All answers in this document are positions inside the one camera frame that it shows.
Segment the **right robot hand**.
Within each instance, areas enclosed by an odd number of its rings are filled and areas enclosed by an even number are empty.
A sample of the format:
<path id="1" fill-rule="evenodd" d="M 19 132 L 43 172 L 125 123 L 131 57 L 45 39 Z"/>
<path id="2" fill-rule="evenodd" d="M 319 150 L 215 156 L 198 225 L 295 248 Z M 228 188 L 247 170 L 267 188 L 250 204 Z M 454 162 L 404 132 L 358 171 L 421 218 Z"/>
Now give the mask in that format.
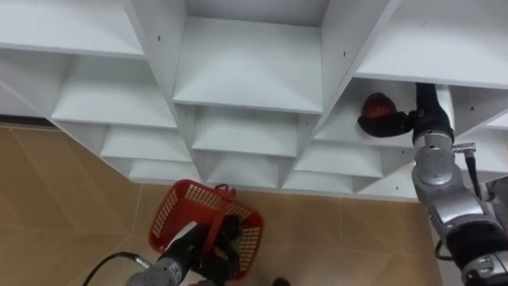
<path id="1" fill-rule="evenodd" d="M 413 132 L 412 140 L 429 131 L 441 132 L 454 141 L 452 124 L 441 107 L 436 86 L 431 83 L 415 83 L 416 109 L 409 113 L 399 111 L 395 103 L 384 93 L 376 92 L 367 97 L 357 118 L 358 126 L 372 137 L 396 137 Z"/>

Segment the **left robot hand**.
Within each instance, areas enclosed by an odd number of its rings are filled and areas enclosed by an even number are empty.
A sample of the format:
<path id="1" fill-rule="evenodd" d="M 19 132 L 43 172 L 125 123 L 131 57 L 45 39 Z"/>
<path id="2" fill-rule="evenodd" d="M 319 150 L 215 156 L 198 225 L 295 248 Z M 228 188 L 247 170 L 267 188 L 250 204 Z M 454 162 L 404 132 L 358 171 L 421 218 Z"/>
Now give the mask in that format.
<path id="1" fill-rule="evenodd" d="M 221 220 L 213 247 L 205 251 L 209 232 L 210 225 L 195 223 L 168 246 L 162 258 L 175 261 L 182 275 L 192 270 L 202 277 L 192 285 L 224 286 L 240 271 L 239 254 L 233 245 L 242 232 L 240 219 L 235 215 L 226 215 Z"/>

